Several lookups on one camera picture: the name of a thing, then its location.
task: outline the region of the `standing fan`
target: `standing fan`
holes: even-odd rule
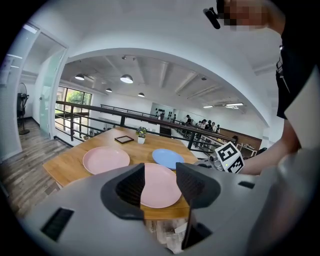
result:
[[[21,82],[19,84],[17,101],[16,101],[16,115],[20,120],[22,120],[22,127],[23,127],[23,129],[19,131],[20,135],[28,134],[30,132],[28,129],[25,129],[25,120],[24,120],[24,115],[26,113],[26,103],[28,99],[29,99],[29,95],[27,95],[27,87],[23,82]]]

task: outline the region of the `wooden floor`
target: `wooden floor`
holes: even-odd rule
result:
[[[33,119],[25,121],[25,128],[30,132],[20,135],[22,152],[4,161],[0,172],[8,201],[19,218],[59,189],[42,165],[70,148],[44,136]]]
[[[23,218],[32,207],[59,190],[42,165],[70,148],[58,139],[50,140],[44,136],[33,119],[26,120],[25,128],[30,133],[20,135],[22,152],[4,161],[0,171],[0,180],[9,195],[10,206],[19,218]],[[186,221],[147,220],[145,225],[163,247],[177,254],[182,252],[185,232],[176,234],[174,229]]]

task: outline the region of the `plate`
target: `plate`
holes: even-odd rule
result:
[[[89,173],[96,175],[128,166],[130,157],[122,149],[101,146],[85,153],[82,163]]]
[[[151,208],[165,208],[175,204],[181,197],[176,174],[156,163],[144,164],[145,185],[141,204]]]
[[[176,169],[176,163],[184,163],[184,158],[178,153],[169,149],[156,149],[152,152],[153,160],[162,166],[165,166],[171,170]]]

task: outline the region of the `pink plate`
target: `pink plate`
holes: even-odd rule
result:
[[[145,185],[141,194],[141,204],[151,208],[172,206],[181,197],[176,174],[156,163],[144,164]]]
[[[82,163],[89,173],[101,174],[130,164],[129,155],[122,149],[96,147],[85,153]]]

